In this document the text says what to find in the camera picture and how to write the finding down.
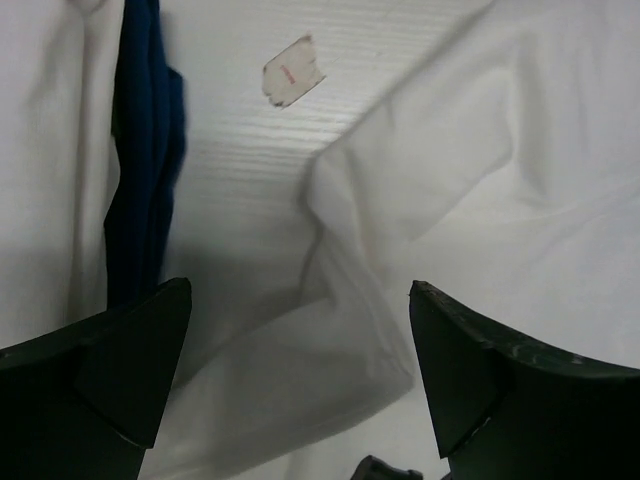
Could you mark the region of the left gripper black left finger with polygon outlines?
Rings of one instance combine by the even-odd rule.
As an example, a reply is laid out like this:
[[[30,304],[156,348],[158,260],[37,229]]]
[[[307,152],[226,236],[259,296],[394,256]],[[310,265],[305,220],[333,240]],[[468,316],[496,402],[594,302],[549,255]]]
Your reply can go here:
[[[192,310],[149,295],[1,351],[4,479],[135,479],[158,435]]]

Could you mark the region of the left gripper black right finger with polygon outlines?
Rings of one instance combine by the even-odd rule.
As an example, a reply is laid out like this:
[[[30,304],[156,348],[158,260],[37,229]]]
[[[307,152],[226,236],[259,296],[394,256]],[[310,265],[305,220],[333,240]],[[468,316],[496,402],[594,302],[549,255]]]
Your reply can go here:
[[[410,323],[454,479],[635,479],[639,373],[541,342],[426,282]]]

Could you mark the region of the white robot print t shirt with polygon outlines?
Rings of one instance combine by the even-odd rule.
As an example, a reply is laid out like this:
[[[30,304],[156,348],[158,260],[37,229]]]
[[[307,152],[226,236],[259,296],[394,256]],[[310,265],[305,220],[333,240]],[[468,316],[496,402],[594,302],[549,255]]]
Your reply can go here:
[[[429,282],[639,363],[635,1],[166,1],[187,155],[165,261],[193,313],[145,479],[346,479],[439,457],[411,339]],[[313,36],[291,106],[264,65]]]

